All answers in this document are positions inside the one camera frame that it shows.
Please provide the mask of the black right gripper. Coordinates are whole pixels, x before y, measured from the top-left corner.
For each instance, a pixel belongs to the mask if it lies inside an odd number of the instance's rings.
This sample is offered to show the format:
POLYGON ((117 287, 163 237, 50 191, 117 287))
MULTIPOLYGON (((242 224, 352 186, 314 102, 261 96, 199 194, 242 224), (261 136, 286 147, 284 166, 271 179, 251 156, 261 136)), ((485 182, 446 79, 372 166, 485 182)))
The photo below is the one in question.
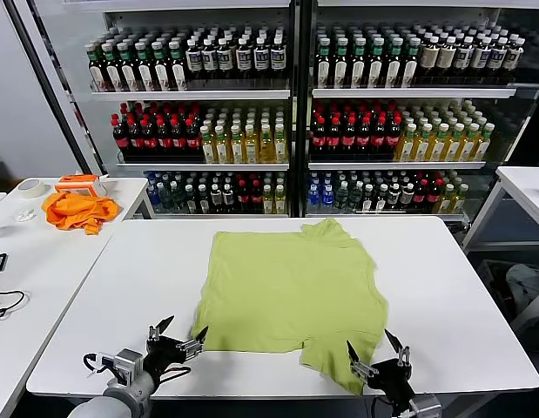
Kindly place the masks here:
POLYGON ((350 341, 347 341, 347 351, 350 368, 359 379, 367 379, 371 389, 381 390, 394 408, 408 408, 409 402, 415 397, 414 390, 408 380, 412 374, 410 365, 410 348, 403 346, 400 340, 385 329, 385 335, 398 359, 381 361, 370 366, 362 361, 350 341))

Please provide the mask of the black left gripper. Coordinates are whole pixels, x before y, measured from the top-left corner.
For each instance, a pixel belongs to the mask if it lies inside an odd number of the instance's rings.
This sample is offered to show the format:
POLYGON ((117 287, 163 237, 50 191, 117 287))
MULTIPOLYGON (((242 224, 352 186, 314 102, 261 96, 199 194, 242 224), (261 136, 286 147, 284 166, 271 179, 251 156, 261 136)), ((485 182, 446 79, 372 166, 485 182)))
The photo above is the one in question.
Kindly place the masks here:
POLYGON ((171 315, 156 326, 149 326, 143 370, 151 376, 154 384, 160 383, 161 375, 172 363, 183 364, 185 353, 200 353, 203 350, 208 327, 204 327, 194 339, 182 342, 162 335, 173 319, 171 315))

